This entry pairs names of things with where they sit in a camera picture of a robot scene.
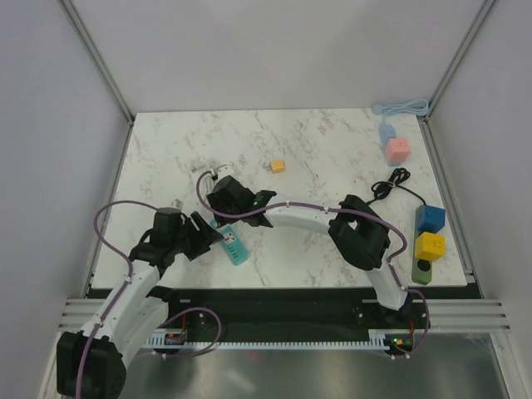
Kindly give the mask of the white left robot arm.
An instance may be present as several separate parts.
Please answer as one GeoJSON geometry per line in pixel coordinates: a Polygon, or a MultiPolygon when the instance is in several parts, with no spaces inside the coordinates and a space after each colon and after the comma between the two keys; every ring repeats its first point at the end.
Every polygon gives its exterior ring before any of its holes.
{"type": "Polygon", "coordinates": [[[126,274],[78,332],[65,332],[57,342],[57,391],[74,398],[117,398],[127,368],[149,336],[161,326],[173,327],[182,307],[167,298],[158,282],[183,254],[194,260],[223,235],[198,213],[176,208],[156,210],[153,224],[124,259],[126,274]]]}

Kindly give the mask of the yellow plug adapter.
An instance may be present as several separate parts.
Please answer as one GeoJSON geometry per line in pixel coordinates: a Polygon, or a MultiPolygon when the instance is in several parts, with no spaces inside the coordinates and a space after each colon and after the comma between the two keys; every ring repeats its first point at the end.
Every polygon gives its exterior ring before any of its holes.
{"type": "Polygon", "coordinates": [[[285,161],[283,159],[271,160],[269,162],[269,169],[271,169],[274,174],[282,173],[286,170],[285,161]]]}

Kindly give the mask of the teal power strip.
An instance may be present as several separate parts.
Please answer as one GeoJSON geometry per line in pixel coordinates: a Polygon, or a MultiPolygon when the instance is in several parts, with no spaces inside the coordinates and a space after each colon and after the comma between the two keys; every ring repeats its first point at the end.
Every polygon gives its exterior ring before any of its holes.
{"type": "Polygon", "coordinates": [[[230,224],[219,227],[212,219],[210,225],[223,236],[219,244],[234,266],[240,266],[248,260],[249,252],[230,224]]]}

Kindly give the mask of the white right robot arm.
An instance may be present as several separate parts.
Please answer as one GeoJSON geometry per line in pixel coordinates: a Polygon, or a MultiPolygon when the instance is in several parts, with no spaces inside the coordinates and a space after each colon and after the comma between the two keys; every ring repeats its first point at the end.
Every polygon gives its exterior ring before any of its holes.
{"type": "Polygon", "coordinates": [[[215,178],[210,193],[202,195],[197,183],[196,194],[218,224],[243,221],[252,227],[289,227],[325,234],[345,262],[365,272],[386,325],[400,327],[410,318],[407,288],[391,266],[406,250],[406,236],[361,198],[347,195],[337,204],[303,202],[272,190],[254,193],[231,175],[215,178]]]}

